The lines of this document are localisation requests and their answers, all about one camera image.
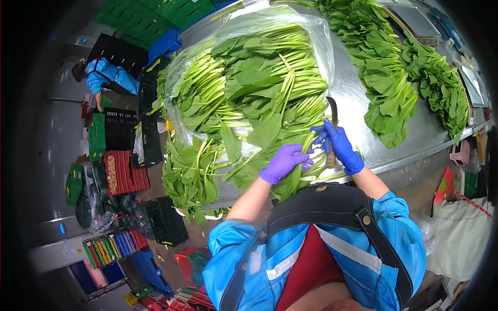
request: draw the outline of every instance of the blue plastic crate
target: blue plastic crate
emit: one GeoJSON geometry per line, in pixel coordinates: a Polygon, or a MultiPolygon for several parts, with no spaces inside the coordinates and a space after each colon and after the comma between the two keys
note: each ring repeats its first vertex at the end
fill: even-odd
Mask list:
{"type": "Polygon", "coordinates": [[[223,9],[224,7],[229,6],[232,3],[237,2],[237,1],[239,1],[239,0],[228,0],[228,1],[223,1],[220,3],[215,3],[216,10],[223,9]]]}
{"type": "Polygon", "coordinates": [[[149,48],[149,63],[155,60],[159,55],[166,54],[170,56],[182,47],[182,39],[180,39],[182,31],[174,26],[168,30],[156,43],[149,48]]]}
{"type": "Polygon", "coordinates": [[[147,283],[151,284],[156,291],[164,294],[165,297],[174,296],[171,286],[161,277],[162,270],[157,268],[153,262],[154,254],[152,251],[138,251],[132,257],[138,272],[147,283]]]}

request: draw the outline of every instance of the broom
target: broom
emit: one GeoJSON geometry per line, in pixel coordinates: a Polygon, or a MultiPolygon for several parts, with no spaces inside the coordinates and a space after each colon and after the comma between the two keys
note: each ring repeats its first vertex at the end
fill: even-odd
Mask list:
{"type": "Polygon", "coordinates": [[[441,203],[442,201],[446,200],[446,198],[450,195],[451,192],[455,193],[456,195],[463,198],[473,206],[482,210],[490,218],[493,218],[493,216],[490,213],[488,213],[487,210],[475,204],[474,202],[472,202],[471,199],[453,189],[453,173],[450,171],[449,167],[446,167],[446,171],[443,174],[443,179],[441,179],[441,182],[439,183],[439,187],[436,192],[436,196],[434,197],[434,203],[441,203]]]}

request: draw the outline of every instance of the wooden knife handle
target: wooden knife handle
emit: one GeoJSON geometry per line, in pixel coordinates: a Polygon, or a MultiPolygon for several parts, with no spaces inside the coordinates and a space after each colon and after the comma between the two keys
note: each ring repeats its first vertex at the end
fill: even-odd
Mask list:
{"type": "Polygon", "coordinates": [[[329,142],[330,153],[327,154],[326,166],[328,169],[331,169],[336,165],[336,154],[334,153],[334,149],[332,149],[332,143],[329,142]]]}

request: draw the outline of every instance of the black plastic crate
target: black plastic crate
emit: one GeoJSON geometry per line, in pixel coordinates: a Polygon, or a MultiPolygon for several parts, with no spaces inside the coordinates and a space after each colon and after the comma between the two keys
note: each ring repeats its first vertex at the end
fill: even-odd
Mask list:
{"type": "Polygon", "coordinates": [[[134,126],[130,132],[131,164],[134,168],[149,168],[162,162],[161,143],[159,132],[157,131],[157,118],[153,115],[143,115],[139,118],[138,124],[142,126],[142,143],[144,162],[138,163],[138,155],[133,153],[135,143],[135,133],[138,125],[134,126]]]}
{"type": "MultiPolygon", "coordinates": [[[[159,71],[166,68],[170,61],[169,57],[162,54],[152,61],[150,66],[140,74],[140,83],[138,85],[139,117],[152,111],[152,103],[157,99],[157,76],[159,75],[159,71]]],[[[151,115],[158,119],[161,112],[155,111],[151,115]]]]}
{"type": "Polygon", "coordinates": [[[176,246],[188,240],[187,228],[170,197],[145,202],[147,215],[157,243],[176,246]]]}
{"type": "Polygon", "coordinates": [[[135,79],[148,64],[148,52],[121,39],[101,34],[88,56],[87,63],[105,58],[114,66],[121,66],[135,79]]]}
{"type": "Polygon", "coordinates": [[[131,150],[129,132],[138,118],[134,110],[105,108],[106,150],[131,150]]]}

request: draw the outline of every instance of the apron button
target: apron button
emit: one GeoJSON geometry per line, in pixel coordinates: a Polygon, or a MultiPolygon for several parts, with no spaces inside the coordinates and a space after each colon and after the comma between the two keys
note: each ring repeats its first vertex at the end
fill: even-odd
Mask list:
{"type": "Polygon", "coordinates": [[[370,224],[370,217],[363,216],[363,223],[368,226],[370,224]]]}

